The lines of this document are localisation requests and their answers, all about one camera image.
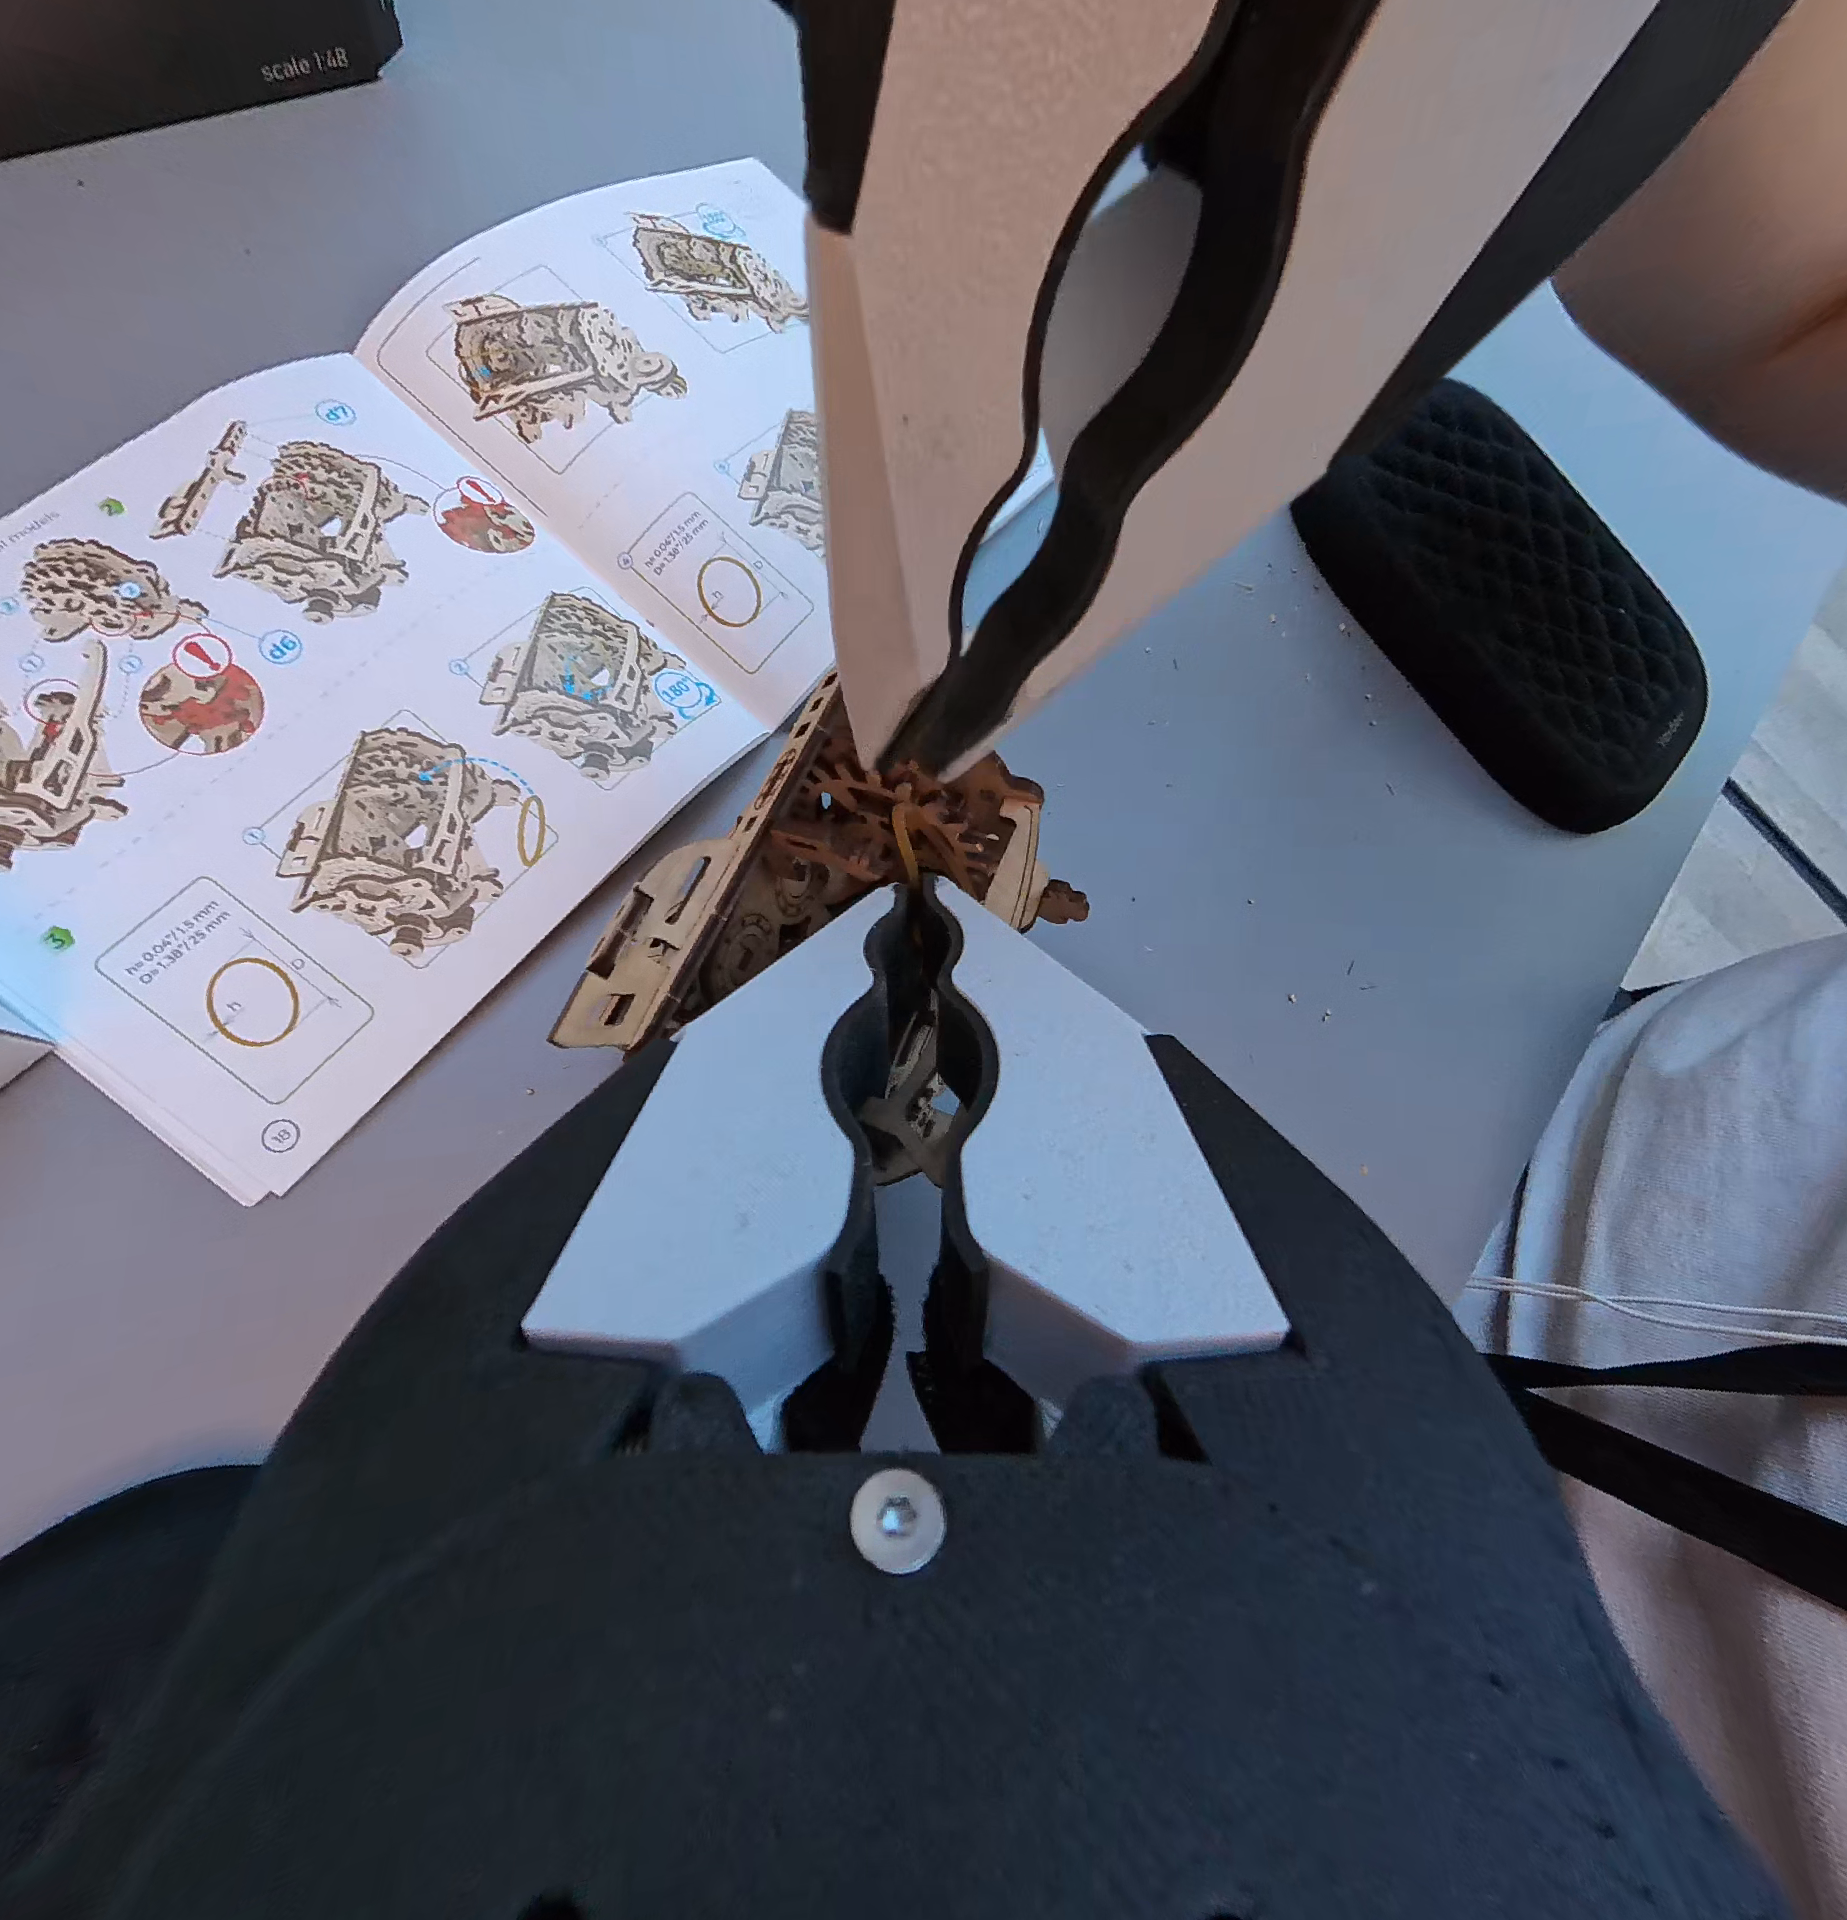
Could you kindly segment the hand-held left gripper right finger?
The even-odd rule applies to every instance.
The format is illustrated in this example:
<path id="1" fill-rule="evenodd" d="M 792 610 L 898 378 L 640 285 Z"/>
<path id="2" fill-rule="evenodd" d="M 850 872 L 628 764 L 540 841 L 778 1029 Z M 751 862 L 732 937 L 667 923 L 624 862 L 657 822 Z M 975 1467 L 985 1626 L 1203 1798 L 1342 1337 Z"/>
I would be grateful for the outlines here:
<path id="1" fill-rule="evenodd" d="M 1150 1035 L 945 880 L 919 923 L 960 1102 L 910 1355 L 935 1446 L 1035 1453 L 1087 1382 L 1284 1345 Z"/>

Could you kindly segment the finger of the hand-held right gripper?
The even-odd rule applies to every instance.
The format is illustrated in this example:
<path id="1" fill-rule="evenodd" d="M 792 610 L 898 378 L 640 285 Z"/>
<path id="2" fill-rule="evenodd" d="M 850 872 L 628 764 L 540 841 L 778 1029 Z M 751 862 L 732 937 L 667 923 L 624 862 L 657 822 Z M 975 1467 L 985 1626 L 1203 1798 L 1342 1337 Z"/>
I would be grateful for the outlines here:
<path id="1" fill-rule="evenodd" d="M 1631 5 L 1054 5 L 958 374 L 895 368 L 895 754 L 984 753 L 1315 482 L 1631 45 Z"/>
<path id="2" fill-rule="evenodd" d="M 1054 289 L 1104 186 L 1239 5 L 802 5 L 829 593 L 865 759 L 967 764 L 1242 537 L 1176 468 L 1108 610 L 961 647 L 961 587 L 1037 448 Z"/>

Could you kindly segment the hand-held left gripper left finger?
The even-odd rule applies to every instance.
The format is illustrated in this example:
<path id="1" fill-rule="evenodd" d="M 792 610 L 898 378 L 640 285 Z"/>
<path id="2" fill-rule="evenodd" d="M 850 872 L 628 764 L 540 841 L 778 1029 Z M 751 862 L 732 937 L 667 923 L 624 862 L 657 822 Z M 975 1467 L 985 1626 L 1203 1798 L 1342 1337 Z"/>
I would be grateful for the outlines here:
<path id="1" fill-rule="evenodd" d="M 524 1311 L 532 1349 L 717 1378 L 769 1452 L 860 1449 L 894 1340 L 860 1112 L 912 960 L 887 888 L 681 1033 Z"/>

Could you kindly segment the wooden mechanical model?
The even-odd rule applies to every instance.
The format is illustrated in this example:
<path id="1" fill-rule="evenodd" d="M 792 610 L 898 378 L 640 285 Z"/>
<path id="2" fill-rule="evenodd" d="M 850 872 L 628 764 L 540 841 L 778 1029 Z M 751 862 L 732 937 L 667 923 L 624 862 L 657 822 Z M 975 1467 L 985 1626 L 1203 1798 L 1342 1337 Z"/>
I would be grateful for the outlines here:
<path id="1" fill-rule="evenodd" d="M 854 753 L 839 676 L 814 684 L 735 828 L 657 860 L 625 893 L 549 1039 L 635 1052 L 672 1039 L 856 900 L 903 880 L 888 805 L 927 816 L 922 874 L 960 886 L 1015 930 L 1087 917 L 1037 858 L 1046 796 L 987 754 L 955 780 L 894 775 Z"/>

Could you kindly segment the person's right forearm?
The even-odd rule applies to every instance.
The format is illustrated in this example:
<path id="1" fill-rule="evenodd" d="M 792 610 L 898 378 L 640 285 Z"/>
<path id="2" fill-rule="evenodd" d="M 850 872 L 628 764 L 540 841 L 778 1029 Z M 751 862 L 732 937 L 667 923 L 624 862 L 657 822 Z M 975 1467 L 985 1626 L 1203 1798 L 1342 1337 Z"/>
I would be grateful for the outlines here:
<path id="1" fill-rule="evenodd" d="M 1847 2 L 1793 5 L 1552 288 L 1712 440 L 1847 505 Z"/>

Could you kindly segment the black quilted wrist rest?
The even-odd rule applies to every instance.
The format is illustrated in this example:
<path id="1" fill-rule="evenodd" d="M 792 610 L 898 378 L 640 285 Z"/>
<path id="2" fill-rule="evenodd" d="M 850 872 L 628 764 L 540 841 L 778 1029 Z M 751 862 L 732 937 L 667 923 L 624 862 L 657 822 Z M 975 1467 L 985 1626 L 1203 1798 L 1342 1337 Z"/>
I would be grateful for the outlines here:
<path id="1" fill-rule="evenodd" d="M 1440 379 L 1291 502 L 1368 640 L 1543 823 L 1640 815 L 1702 728 L 1702 657 L 1565 474 L 1480 390 Z"/>

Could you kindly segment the white shirt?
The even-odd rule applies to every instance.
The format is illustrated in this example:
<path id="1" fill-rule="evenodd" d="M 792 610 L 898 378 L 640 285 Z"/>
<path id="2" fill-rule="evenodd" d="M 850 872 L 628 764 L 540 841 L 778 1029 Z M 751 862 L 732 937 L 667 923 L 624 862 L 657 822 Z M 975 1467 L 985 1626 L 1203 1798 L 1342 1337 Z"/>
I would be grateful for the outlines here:
<path id="1" fill-rule="evenodd" d="M 1459 1322 L 1588 1369 L 1847 1364 L 1847 933 L 1610 1021 L 1534 1145 Z"/>

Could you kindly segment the open instruction booklet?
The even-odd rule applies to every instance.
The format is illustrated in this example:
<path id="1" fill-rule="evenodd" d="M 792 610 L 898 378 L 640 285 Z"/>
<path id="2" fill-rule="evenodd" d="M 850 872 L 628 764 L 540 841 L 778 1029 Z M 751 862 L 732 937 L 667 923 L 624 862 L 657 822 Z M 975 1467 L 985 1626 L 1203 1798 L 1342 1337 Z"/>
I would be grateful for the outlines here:
<path id="1" fill-rule="evenodd" d="M 834 667 L 802 240 L 570 195 L 0 520 L 0 1004 L 243 1206 Z"/>

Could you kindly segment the black cardboard box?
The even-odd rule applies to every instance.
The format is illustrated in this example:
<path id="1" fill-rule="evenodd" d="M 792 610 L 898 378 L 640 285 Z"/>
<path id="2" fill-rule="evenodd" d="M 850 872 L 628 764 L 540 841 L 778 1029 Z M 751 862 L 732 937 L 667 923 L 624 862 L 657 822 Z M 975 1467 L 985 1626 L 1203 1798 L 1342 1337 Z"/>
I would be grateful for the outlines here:
<path id="1" fill-rule="evenodd" d="M 372 82 L 392 2 L 0 2 L 0 162 Z"/>

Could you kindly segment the person's leg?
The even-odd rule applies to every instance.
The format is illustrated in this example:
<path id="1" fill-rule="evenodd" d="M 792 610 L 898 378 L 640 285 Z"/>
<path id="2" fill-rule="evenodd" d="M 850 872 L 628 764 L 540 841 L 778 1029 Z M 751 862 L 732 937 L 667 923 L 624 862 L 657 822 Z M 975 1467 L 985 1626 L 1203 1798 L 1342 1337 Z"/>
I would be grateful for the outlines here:
<path id="1" fill-rule="evenodd" d="M 1847 1918 L 1847 1614 L 1559 1484 L 1607 1614 L 1798 1917 Z"/>

